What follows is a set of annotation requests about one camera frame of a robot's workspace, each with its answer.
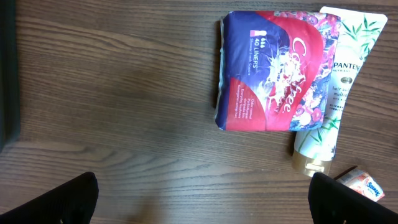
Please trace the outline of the small orange juice carton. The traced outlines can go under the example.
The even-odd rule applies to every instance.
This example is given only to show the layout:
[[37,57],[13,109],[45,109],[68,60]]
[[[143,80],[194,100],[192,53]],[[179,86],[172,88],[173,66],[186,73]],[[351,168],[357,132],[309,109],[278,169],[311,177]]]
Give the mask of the small orange juice carton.
[[357,166],[353,166],[339,174],[335,177],[335,180],[374,202],[385,196],[383,189],[369,173],[359,169]]

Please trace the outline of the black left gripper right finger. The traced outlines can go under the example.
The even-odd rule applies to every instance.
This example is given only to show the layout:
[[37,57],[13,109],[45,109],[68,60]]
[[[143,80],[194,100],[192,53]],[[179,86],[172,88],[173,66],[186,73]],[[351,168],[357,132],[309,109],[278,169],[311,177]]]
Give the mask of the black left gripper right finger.
[[397,214],[317,172],[308,191],[314,224],[397,224]]

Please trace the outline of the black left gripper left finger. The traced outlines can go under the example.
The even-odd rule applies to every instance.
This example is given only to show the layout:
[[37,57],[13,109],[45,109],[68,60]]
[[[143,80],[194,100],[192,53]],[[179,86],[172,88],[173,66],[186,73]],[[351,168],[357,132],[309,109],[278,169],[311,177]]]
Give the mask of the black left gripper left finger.
[[99,195],[98,181],[85,172],[45,194],[1,215],[7,223],[89,223]]

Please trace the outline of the red purple pouch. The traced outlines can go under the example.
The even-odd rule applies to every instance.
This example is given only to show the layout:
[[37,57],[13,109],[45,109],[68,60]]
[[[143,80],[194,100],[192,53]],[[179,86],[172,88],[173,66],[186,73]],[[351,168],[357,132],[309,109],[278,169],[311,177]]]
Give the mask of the red purple pouch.
[[340,17],[232,11],[221,21],[215,122],[225,131],[306,131],[324,120]]

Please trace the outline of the white tube gold cap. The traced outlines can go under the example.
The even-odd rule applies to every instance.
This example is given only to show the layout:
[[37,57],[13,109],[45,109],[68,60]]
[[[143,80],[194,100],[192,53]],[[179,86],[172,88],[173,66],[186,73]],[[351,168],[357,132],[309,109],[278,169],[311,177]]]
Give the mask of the white tube gold cap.
[[310,177],[316,172],[329,173],[349,91],[387,23],[384,14],[328,6],[323,6],[320,12],[339,16],[341,29],[323,124],[311,131],[298,132],[295,138],[292,166]]

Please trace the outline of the grey plastic basket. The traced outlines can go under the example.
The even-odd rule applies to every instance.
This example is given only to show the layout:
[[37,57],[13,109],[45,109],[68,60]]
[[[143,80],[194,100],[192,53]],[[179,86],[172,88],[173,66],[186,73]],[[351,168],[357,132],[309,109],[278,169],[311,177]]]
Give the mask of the grey plastic basket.
[[1,149],[21,131],[16,1],[1,0]]

